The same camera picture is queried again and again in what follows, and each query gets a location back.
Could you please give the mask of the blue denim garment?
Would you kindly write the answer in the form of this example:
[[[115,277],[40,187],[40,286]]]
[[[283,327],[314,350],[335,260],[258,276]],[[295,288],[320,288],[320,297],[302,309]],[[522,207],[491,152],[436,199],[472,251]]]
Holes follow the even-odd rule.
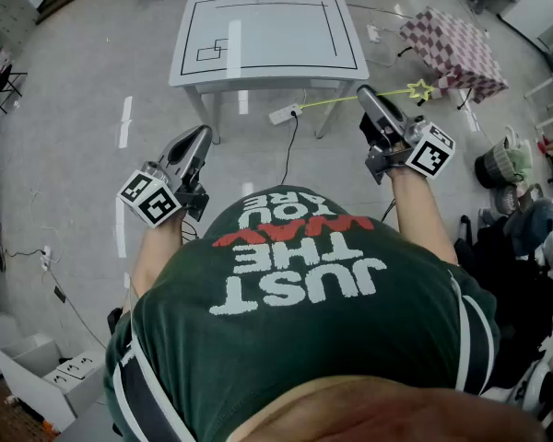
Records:
[[[534,201],[523,212],[513,213],[503,229],[515,257],[523,257],[541,246],[553,230],[553,199]]]

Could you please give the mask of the black folding chair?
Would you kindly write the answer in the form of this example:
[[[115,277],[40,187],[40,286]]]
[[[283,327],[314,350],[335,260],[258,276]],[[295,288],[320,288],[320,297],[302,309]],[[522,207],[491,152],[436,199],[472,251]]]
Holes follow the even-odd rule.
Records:
[[[27,72],[13,72],[12,69],[13,65],[9,64],[0,72],[0,111],[4,114],[7,114],[4,105],[13,94],[16,94],[19,98],[22,97],[18,86],[21,80],[28,75]]]

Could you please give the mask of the person's left forearm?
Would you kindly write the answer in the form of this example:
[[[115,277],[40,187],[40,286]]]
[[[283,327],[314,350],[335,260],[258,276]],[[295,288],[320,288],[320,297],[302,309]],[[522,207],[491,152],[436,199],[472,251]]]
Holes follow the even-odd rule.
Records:
[[[145,232],[131,277],[138,297],[152,288],[169,260],[182,247],[184,216],[185,212],[179,210],[158,227]]]

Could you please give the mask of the yellow star wand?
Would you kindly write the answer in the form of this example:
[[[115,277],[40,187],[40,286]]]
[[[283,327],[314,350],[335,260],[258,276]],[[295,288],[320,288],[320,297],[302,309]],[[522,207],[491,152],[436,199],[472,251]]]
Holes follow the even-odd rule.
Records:
[[[428,101],[434,90],[435,90],[435,87],[426,84],[423,79],[420,79],[417,83],[407,84],[405,89],[397,89],[397,90],[391,90],[387,92],[378,92],[376,94],[376,97],[407,95],[411,99]],[[351,96],[351,97],[343,97],[343,98],[337,98],[337,99],[322,100],[318,102],[299,105],[299,108],[303,110],[306,108],[313,108],[313,107],[318,107],[318,106],[328,105],[328,104],[333,104],[338,102],[351,101],[357,98],[358,98],[357,96]]]

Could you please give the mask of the woven storage basket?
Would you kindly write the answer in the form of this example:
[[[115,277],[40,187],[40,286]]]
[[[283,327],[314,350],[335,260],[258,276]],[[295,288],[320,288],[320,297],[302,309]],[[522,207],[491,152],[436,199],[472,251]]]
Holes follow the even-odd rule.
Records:
[[[517,185],[532,178],[530,142],[523,140],[510,125],[505,131],[505,137],[475,161],[477,180],[486,189]]]

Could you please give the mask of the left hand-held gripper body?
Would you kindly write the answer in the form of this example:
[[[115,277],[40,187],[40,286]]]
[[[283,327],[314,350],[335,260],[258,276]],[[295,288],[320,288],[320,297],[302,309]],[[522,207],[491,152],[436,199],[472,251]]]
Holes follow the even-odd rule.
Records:
[[[155,161],[147,161],[135,170],[117,192],[117,198],[151,228],[179,211],[198,221],[209,201],[197,169],[164,167]]]

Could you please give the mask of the white open cardboard box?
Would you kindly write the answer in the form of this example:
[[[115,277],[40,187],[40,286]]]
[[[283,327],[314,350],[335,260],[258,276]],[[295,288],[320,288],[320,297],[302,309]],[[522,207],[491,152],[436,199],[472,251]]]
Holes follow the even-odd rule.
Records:
[[[0,371],[11,394],[62,432],[103,392],[105,352],[65,359],[52,338],[34,334],[0,347]]]

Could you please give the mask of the dark green printed t-shirt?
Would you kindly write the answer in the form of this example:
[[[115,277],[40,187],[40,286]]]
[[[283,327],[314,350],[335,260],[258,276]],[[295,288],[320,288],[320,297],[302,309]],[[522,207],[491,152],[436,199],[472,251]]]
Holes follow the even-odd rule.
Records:
[[[371,376],[479,393],[499,348],[496,300],[461,267],[302,187],[227,208],[175,252],[123,315],[104,389],[138,340],[196,442],[227,442],[279,396],[317,378]]]

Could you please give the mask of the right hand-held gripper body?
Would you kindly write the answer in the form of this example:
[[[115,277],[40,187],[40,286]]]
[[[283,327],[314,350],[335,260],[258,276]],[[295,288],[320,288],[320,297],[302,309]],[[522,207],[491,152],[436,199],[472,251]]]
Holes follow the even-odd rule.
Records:
[[[370,146],[365,165],[378,184],[390,170],[403,167],[436,179],[455,152],[455,141],[421,115],[400,122],[384,115],[373,122],[365,114],[359,129]]]

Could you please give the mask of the person's right forearm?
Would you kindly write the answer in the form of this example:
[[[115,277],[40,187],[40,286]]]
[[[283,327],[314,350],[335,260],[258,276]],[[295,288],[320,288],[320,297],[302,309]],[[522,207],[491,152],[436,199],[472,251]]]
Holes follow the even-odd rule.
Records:
[[[440,260],[458,264],[453,243],[442,222],[427,179],[413,169],[391,169],[395,208],[400,233]]]

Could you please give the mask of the maroon white checkered table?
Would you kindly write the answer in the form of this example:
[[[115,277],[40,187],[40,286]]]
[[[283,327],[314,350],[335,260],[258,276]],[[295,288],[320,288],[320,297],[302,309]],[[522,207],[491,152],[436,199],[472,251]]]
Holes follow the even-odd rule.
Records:
[[[399,35],[436,74],[430,83],[434,99],[465,89],[479,104],[509,88],[485,33],[470,22],[428,6],[404,23]]]

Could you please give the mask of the white table with black lines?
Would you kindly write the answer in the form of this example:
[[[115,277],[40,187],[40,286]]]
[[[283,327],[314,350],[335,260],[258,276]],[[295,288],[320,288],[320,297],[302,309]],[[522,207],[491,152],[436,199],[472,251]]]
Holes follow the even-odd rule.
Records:
[[[188,0],[169,84],[218,142],[205,94],[331,88],[343,98],[369,77],[346,0]]]

